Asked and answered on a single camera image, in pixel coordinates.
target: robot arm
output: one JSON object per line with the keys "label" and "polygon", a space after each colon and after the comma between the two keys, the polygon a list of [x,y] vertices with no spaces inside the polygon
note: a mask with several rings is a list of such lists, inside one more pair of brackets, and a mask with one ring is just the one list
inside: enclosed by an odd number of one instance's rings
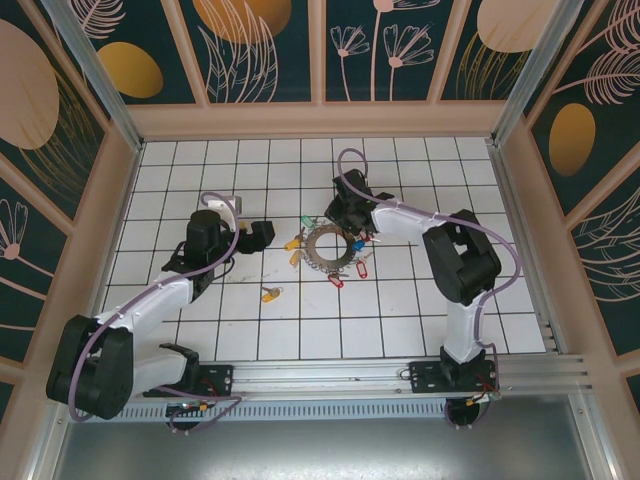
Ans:
{"label": "robot arm", "polygon": [[[240,209],[239,198],[233,197],[230,203],[236,210]],[[176,274],[188,274],[213,265],[230,248],[238,226],[223,202],[212,200],[208,206],[209,209],[191,215],[186,240],[178,245],[152,282],[160,284],[160,288],[141,297],[123,313],[119,313],[119,306],[95,318],[78,315],[67,322],[47,382],[49,398],[67,403],[80,353],[93,332],[114,314],[119,318],[99,338],[82,368],[75,396],[78,408],[110,419],[122,410],[130,397],[161,385],[187,393],[196,390],[202,378],[198,354],[175,344],[149,344],[147,336],[167,315],[196,301],[215,274],[209,270],[164,282]],[[236,252],[262,251],[273,241],[275,232],[271,222],[253,222],[251,227],[252,233],[240,230]]]}
{"label": "robot arm", "polygon": [[[359,170],[351,170],[345,177],[358,190],[373,196]],[[347,188],[341,177],[333,181],[337,196],[325,215],[338,226],[354,235],[361,231],[385,233],[424,245],[436,285],[448,302],[442,369],[453,383],[457,382],[468,370],[466,366],[484,358],[474,327],[480,298],[494,287],[501,271],[491,243],[485,234],[472,228],[401,209],[401,202],[387,193],[377,196],[385,203],[374,204]],[[452,217],[478,223],[468,210]]]}

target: white grid floor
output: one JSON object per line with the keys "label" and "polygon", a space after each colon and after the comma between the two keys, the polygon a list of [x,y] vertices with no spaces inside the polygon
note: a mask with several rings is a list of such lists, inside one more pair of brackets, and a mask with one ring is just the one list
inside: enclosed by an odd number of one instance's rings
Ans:
{"label": "white grid floor", "polygon": [[[369,277],[347,272],[338,290],[304,262],[289,265],[283,245],[301,215],[322,215],[333,198],[335,160],[346,147],[363,150],[374,194],[386,191],[410,205],[476,212],[480,223],[513,241],[482,138],[340,138],[157,142],[144,156],[118,244],[104,309],[139,292],[184,239],[202,191],[242,197],[247,225],[272,220],[264,253],[236,254],[236,266],[195,303],[169,315],[149,342],[177,342],[204,361],[379,358],[437,355],[444,341],[446,302],[433,281],[424,248],[390,235],[367,262]],[[326,257],[337,242],[323,244]],[[497,245],[503,269],[514,271]],[[265,304],[261,286],[282,287]],[[488,303],[483,338],[499,353],[544,352],[524,278]]]}

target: red key tag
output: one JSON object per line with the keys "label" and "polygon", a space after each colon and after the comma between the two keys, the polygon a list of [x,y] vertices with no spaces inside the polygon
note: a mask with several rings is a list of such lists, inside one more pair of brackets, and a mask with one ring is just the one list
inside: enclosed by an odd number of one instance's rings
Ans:
{"label": "red key tag", "polygon": [[337,288],[344,287],[344,282],[342,280],[340,280],[340,277],[337,277],[335,275],[327,275],[327,279],[331,283],[333,283]]}
{"label": "red key tag", "polygon": [[358,260],[358,263],[356,263],[356,270],[358,271],[358,275],[360,275],[360,278],[367,278],[369,276],[369,272],[367,272],[367,266],[362,260]]}

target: gray metal floor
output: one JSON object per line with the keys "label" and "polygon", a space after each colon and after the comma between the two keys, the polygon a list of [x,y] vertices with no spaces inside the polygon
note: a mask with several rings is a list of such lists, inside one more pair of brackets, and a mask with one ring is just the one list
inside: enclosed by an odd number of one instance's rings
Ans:
{"label": "gray metal floor", "polygon": [[579,480],[591,478],[564,398],[507,398],[473,430],[442,419],[69,427],[66,479]]}

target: yellow circle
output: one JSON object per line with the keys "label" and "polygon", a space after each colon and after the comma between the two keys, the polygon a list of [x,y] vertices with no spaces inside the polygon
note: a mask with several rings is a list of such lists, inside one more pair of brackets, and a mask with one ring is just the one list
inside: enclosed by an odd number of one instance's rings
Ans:
{"label": "yellow circle", "polygon": [[149,98],[162,90],[160,67],[140,47],[126,42],[109,43],[98,50],[98,56],[120,93]]}
{"label": "yellow circle", "polygon": [[4,20],[0,45],[0,138],[18,148],[40,148],[58,123],[55,70],[31,37]]}
{"label": "yellow circle", "polygon": [[587,107],[570,103],[558,112],[551,126],[549,156],[563,177],[575,175],[585,164],[596,138],[596,122]]}
{"label": "yellow circle", "polygon": [[289,23],[291,0],[193,0],[193,6],[209,30],[220,38],[233,43],[258,43],[260,32],[252,26],[245,2],[258,29],[262,18],[274,37]]}
{"label": "yellow circle", "polygon": [[483,0],[478,10],[478,36],[496,52],[531,50],[557,3],[557,0]]}

